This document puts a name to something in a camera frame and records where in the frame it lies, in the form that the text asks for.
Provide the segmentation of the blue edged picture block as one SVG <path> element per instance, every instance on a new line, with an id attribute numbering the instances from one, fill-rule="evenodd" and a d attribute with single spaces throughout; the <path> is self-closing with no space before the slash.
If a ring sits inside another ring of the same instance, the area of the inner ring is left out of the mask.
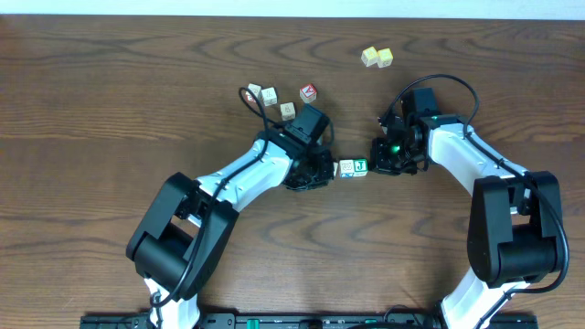
<path id="1" fill-rule="evenodd" d="M 339 161 L 339 171 L 341 178 L 351 178 L 355 175 L 354 161 L 351 159 Z"/>

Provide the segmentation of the green letter J block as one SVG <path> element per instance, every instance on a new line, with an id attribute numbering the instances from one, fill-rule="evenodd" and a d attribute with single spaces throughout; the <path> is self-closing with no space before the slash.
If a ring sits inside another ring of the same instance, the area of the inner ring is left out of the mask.
<path id="1" fill-rule="evenodd" d="M 367 159 L 354 159 L 354 177 L 366 176 L 368 172 Z"/>

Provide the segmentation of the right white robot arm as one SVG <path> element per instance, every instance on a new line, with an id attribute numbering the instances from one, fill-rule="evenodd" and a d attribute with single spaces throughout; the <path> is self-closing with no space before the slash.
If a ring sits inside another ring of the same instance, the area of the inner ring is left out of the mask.
<path id="1" fill-rule="evenodd" d="M 508 162 L 460 115 L 417 116 L 384 129 L 371 144 L 370 169 L 414 175 L 442 166 L 472 197 L 470 268 L 439 304 L 444 328 L 485 328 L 514 295 L 535 293 L 550 273 L 565 277 L 569 248 L 558 180 Z"/>

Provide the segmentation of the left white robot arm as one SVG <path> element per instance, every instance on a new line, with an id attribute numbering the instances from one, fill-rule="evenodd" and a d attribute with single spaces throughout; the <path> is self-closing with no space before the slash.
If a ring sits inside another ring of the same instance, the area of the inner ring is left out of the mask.
<path id="1" fill-rule="evenodd" d="M 239 213 L 264 192 L 326 186 L 334 161 L 321 128 L 269 129 L 231 164 L 191 179 L 166 179 L 126 247 L 150 292 L 150 328 L 193 328 L 197 295 L 227 247 Z"/>

